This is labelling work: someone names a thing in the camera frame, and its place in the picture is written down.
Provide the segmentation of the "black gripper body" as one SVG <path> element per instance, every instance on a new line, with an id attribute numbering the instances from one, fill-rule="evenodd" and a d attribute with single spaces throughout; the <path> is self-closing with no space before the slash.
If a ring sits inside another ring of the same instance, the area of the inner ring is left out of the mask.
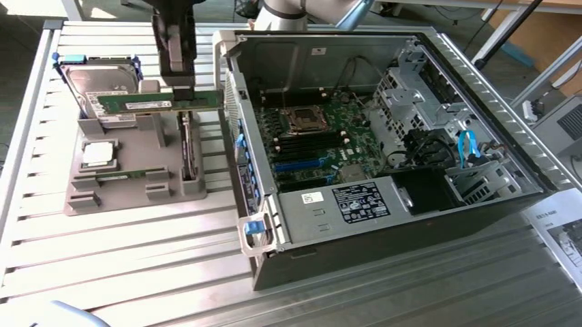
<path id="1" fill-rule="evenodd" d="M 193 1 L 150 1 L 161 78 L 169 87 L 194 86 Z"/>

